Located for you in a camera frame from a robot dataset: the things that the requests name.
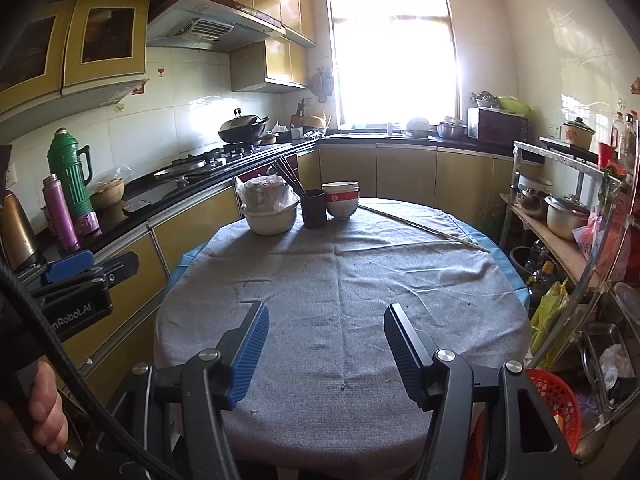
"range hood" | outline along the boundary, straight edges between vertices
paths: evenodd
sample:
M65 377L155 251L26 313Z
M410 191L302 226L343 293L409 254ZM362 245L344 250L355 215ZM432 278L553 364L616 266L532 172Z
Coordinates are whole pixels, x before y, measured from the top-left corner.
M230 52L284 32L277 20L231 0L167 0L147 25L146 44Z

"red basket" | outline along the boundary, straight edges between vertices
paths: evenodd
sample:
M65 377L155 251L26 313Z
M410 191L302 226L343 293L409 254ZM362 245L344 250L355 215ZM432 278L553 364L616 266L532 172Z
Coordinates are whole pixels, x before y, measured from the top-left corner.
M564 419L562 434L571 452L575 453L582 432L582 415L575 394L560 377L551 372L535 369L526 371L551 414L560 415Z

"human hand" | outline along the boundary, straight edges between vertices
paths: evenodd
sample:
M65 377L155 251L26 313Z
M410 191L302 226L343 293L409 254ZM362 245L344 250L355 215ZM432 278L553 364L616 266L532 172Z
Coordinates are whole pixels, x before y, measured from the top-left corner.
M56 375L46 362L38 362L29 399L29 413L36 423L33 439L47 451L62 451L68 438L68 423L62 411L62 398L56 388Z

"green thermos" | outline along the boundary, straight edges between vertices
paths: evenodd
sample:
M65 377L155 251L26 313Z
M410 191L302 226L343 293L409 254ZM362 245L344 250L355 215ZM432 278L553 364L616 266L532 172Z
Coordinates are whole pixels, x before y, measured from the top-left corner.
M86 156L86 164L89 168L89 176L84 178L80 154ZM71 218L76 221L80 217L91 213L94 208L89 200L86 185L91 181L94 172L91 167L89 146L78 150L78 141L66 128L56 131L51 146L47 152L49 171L55 173L62 190L65 193L66 206L69 208Z

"pink thermos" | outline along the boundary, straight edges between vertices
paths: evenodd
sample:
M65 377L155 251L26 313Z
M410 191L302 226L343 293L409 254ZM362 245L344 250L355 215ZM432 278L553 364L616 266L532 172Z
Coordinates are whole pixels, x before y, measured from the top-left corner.
M60 240L62 248L65 251L78 250L80 248L78 237L71 221L69 209L66 206L62 184L55 173L42 181L42 194L44 195L44 202L47 204L51 225L56 232L58 240Z

